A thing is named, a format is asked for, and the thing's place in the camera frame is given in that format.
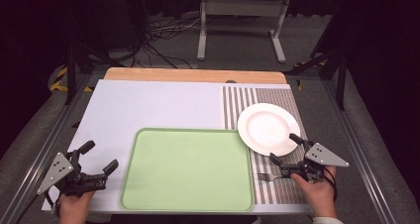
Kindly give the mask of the person's right hand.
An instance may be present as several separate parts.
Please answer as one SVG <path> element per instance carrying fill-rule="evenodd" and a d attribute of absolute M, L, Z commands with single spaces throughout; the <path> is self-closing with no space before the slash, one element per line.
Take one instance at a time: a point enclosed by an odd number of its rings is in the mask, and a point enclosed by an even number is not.
<path fill-rule="evenodd" d="M 293 173 L 290 177 L 304 193 L 315 217 L 337 218 L 334 187 L 326 178 L 322 181 L 310 183 L 296 173 Z"/>

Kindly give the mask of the wooden table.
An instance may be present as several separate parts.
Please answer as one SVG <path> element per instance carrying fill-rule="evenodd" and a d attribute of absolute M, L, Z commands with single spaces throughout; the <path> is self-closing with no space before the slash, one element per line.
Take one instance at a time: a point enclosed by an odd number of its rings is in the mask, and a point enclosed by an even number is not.
<path fill-rule="evenodd" d="M 111 67 L 107 80 L 219 82 L 252 84 L 286 84 L 285 75 L 277 71 L 214 70 Z"/>

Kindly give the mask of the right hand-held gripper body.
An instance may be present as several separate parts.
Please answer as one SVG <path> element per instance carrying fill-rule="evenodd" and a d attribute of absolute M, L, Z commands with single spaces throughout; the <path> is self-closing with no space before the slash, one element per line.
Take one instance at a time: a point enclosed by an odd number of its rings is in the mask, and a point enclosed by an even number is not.
<path fill-rule="evenodd" d="M 282 164 L 280 174 L 283 178 L 290 178 L 293 173 L 300 175 L 306 181 L 324 178 L 326 166 L 348 168 L 350 163 L 340 158 L 319 143 L 302 140 L 298 142 L 304 148 L 303 160 L 295 165 Z"/>

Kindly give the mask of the black tripod stand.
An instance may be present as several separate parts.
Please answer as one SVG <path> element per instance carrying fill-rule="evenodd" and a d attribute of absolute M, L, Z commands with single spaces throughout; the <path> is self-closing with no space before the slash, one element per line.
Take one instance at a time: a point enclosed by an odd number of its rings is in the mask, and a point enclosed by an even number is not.
<path fill-rule="evenodd" d="M 77 93 L 76 68 L 79 67 L 82 74 L 90 74 L 94 69 L 90 55 L 96 56 L 110 66 L 123 67 L 123 65 L 89 41 L 89 38 L 98 38 L 98 35 L 93 32 L 94 20 L 88 17 L 88 10 L 81 7 L 78 13 L 79 0 L 57 0 L 57 3 L 60 4 L 60 25 L 66 45 L 66 105 L 68 105 Z"/>
<path fill-rule="evenodd" d="M 336 102 L 339 108 L 344 111 L 344 93 L 348 64 L 348 51 L 346 49 L 332 50 L 320 56 L 315 56 L 306 62 L 299 62 L 297 66 L 291 70 L 285 71 L 284 74 L 297 75 L 323 61 L 325 64 L 319 70 L 319 76 L 322 80 L 330 80 L 335 73 L 338 73 L 335 93 Z"/>

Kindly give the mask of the aluminium rail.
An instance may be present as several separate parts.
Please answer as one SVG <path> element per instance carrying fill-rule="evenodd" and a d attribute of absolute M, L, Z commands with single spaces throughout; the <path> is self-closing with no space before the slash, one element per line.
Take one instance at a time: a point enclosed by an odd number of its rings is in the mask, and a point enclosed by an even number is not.
<path fill-rule="evenodd" d="M 53 92 L 0 159 L 0 224 L 58 223 L 42 209 L 45 198 L 37 196 L 36 189 L 54 154 L 69 146 L 75 133 L 73 124 L 90 98 L 84 87 L 96 82 L 90 74 L 79 75 L 70 102 L 65 92 Z"/>
<path fill-rule="evenodd" d="M 346 113 L 340 108 L 336 101 L 335 87 L 330 81 L 322 81 L 322 85 L 329 97 L 330 102 L 337 114 L 337 117 L 343 127 L 343 130 L 348 139 L 348 147 L 355 160 L 356 167 L 358 168 L 362 180 L 367 188 L 369 197 L 373 203 L 373 206 L 378 214 L 378 217 L 382 224 L 396 224 L 395 218 L 390 210 L 390 207 L 385 200 L 381 188 L 378 185 L 377 179 L 372 172 L 372 169 L 368 163 L 368 160 L 361 148 L 360 142 L 357 139 L 356 133 L 346 115 Z"/>

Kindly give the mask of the white round plate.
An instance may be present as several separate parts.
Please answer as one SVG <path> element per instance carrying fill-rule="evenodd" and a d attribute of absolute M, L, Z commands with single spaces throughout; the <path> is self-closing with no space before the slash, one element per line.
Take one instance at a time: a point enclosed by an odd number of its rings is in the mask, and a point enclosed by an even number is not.
<path fill-rule="evenodd" d="M 288 111 L 277 105 L 249 106 L 240 114 L 237 127 L 243 142 L 261 155 L 281 157 L 297 148 L 289 135 L 300 135 L 300 127 Z"/>

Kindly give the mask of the person's left hand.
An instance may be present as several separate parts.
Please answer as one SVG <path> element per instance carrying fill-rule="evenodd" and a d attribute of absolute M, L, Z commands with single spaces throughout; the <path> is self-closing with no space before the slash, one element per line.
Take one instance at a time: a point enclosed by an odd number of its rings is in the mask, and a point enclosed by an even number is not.
<path fill-rule="evenodd" d="M 85 224 L 94 194 L 94 191 L 83 193 L 80 197 L 62 194 L 58 202 L 59 224 Z"/>

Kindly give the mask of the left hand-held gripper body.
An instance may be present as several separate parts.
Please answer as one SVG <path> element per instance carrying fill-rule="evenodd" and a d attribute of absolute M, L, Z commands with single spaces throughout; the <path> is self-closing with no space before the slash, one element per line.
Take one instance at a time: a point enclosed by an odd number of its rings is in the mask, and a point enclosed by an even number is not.
<path fill-rule="evenodd" d="M 105 189 L 107 175 L 82 172 L 79 164 L 81 155 L 84 155 L 84 152 L 57 153 L 37 194 L 46 193 L 53 186 L 61 194 L 78 197 L 87 192 Z"/>

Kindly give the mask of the white table board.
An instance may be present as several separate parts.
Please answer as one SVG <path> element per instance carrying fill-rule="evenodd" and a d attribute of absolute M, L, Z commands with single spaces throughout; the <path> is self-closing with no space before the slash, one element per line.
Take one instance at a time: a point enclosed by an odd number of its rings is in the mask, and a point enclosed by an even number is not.
<path fill-rule="evenodd" d="M 90 209 L 107 214 L 204 214 L 178 212 L 134 212 L 122 208 L 120 195 L 132 148 L 142 129 L 229 130 L 221 127 L 221 88 L 238 83 L 157 82 L 101 80 L 87 105 L 71 142 L 76 149 L 87 141 L 95 147 L 80 164 L 83 171 L 95 173 L 109 161 L 119 166 L 109 177 L 105 189 L 96 192 Z M 252 88 L 273 88 L 287 84 L 244 84 Z M 207 214 L 297 214 L 308 213 L 309 206 L 259 205 L 246 213 Z"/>

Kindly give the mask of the light green tray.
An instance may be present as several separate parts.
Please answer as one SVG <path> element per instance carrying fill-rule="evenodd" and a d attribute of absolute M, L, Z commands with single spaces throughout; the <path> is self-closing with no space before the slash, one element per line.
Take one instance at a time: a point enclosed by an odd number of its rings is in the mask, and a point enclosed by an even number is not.
<path fill-rule="evenodd" d="M 250 151 L 236 131 L 138 132 L 120 195 L 123 209 L 246 213 L 254 203 Z"/>

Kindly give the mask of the white metal stand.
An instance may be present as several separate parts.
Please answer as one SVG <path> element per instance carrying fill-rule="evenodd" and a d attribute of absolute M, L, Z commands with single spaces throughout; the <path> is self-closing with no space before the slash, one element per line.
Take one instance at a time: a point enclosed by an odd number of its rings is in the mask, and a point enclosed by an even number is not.
<path fill-rule="evenodd" d="M 274 29 L 269 31 L 269 35 L 278 62 L 285 63 L 286 58 L 280 43 L 279 34 L 282 29 L 289 2 L 290 0 L 201 0 L 197 59 L 205 59 L 207 40 L 206 24 L 208 16 L 275 17 L 277 23 Z"/>

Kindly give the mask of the metal fork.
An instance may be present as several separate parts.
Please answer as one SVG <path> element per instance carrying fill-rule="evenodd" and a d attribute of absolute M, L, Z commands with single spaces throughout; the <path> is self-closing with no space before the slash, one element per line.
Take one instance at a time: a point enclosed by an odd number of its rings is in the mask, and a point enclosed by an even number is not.
<path fill-rule="evenodd" d="M 264 181 L 274 181 L 278 178 L 282 178 L 281 174 L 272 174 L 272 173 L 258 173 L 258 179 Z"/>

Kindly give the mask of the striped placemat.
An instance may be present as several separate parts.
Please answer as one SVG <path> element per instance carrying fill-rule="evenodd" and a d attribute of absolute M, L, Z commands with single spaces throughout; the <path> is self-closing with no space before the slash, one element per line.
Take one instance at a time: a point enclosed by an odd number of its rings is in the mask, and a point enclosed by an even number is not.
<path fill-rule="evenodd" d="M 284 85 L 273 88 L 252 88 L 244 84 L 229 85 L 221 88 L 221 127 L 238 132 L 238 119 L 240 114 L 249 106 L 258 103 L 277 105 L 288 111 L 300 127 L 301 138 L 306 136 L 300 114 L 289 86 Z M 254 179 L 255 205 L 281 205 L 305 202 L 302 192 L 290 178 L 278 178 L 274 181 L 258 179 L 258 173 L 280 174 L 278 166 L 273 164 L 269 157 L 261 155 L 252 149 L 250 151 L 251 169 Z M 304 148 L 297 148 L 280 159 L 287 165 L 295 165 L 303 159 Z"/>

